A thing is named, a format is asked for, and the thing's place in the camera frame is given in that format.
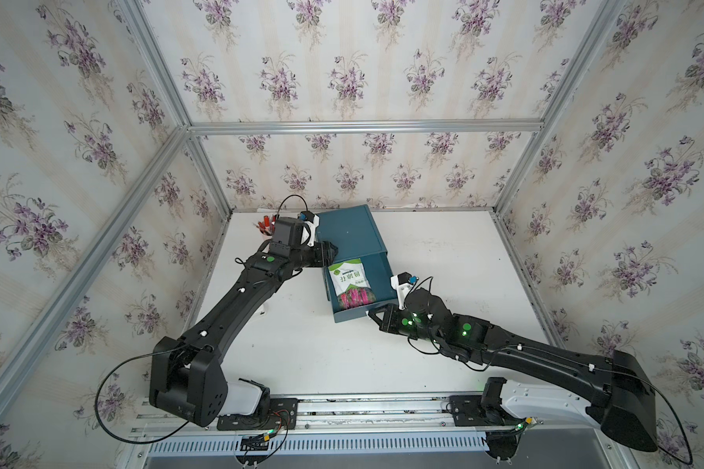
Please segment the green white seed bag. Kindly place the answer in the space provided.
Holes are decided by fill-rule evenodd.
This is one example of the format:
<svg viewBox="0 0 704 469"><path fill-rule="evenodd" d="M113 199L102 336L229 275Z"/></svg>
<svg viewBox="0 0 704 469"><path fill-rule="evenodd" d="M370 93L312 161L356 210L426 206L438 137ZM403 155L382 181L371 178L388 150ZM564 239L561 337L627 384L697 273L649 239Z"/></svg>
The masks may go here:
<svg viewBox="0 0 704 469"><path fill-rule="evenodd" d="M350 310L375 302L375 293L368 281L363 261L359 258L328 267L332 289L339 308Z"/></svg>

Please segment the teal top drawer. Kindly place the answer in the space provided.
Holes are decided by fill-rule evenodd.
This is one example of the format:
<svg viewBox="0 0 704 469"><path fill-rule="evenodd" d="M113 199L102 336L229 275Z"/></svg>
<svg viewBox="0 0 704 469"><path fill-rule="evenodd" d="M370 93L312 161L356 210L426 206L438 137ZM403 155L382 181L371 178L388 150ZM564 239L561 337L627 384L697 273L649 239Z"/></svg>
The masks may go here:
<svg viewBox="0 0 704 469"><path fill-rule="evenodd" d="M386 252L336 262L323 270L334 321L348 322L397 302Z"/></svg>

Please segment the teal drawer cabinet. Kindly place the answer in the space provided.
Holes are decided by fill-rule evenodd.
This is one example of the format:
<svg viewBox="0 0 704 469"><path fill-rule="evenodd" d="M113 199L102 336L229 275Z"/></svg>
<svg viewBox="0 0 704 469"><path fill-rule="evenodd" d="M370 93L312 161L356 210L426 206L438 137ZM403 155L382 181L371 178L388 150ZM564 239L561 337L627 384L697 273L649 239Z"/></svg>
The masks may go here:
<svg viewBox="0 0 704 469"><path fill-rule="evenodd" d="M323 212L319 218L319 240L330 242L338 249L334 261L387 254L383 237L368 205Z"/></svg>

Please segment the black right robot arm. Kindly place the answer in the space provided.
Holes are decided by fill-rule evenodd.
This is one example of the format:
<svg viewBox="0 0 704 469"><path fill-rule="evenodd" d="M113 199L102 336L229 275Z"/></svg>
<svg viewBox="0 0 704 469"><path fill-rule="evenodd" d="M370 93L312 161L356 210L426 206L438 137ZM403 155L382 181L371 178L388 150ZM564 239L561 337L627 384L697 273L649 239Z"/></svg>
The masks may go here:
<svg viewBox="0 0 704 469"><path fill-rule="evenodd" d="M368 313L384 333L436 344L460 363L502 367L550 383L589 404L586 416L613 441L644 453L658 451L656 394L631 354L578 354L510 332L488 320L452 313L437 295L417 289L404 307L388 304Z"/></svg>

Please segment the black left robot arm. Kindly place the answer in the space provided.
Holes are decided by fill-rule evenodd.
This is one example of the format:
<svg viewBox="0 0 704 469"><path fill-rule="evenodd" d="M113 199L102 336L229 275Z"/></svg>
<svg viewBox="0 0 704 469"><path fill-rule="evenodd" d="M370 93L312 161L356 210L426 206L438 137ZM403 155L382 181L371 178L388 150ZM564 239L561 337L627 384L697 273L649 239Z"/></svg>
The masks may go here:
<svg viewBox="0 0 704 469"><path fill-rule="evenodd" d="M222 369L226 352L284 283L305 269L330 267L336 254L331 242L263 242L242 262L235 284L205 317L179 337L164 337L156 344L149 404L201 427L226 415L264 419L270 391L248 379L229 382Z"/></svg>

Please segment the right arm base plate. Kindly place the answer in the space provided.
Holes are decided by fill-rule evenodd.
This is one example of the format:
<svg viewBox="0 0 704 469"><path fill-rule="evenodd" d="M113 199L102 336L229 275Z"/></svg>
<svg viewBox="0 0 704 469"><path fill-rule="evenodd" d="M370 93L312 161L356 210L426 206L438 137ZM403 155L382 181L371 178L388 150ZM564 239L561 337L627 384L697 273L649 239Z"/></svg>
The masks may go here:
<svg viewBox="0 0 704 469"><path fill-rule="evenodd" d="M481 395L450 396L445 410L451 414L457 427L510 427L523 430L531 425L526 418L510 415L497 401L483 401Z"/></svg>

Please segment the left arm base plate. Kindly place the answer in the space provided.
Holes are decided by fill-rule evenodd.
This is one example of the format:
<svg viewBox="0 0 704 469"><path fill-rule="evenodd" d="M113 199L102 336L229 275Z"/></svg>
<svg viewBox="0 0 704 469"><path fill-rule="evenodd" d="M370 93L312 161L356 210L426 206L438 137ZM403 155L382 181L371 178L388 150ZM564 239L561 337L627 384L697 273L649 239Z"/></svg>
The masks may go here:
<svg viewBox="0 0 704 469"><path fill-rule="evenodd" d="M240 430L293 430L296 426L299 399L271 398L260 404L251 415L220 416L216 428L219 431Z"/></svg>

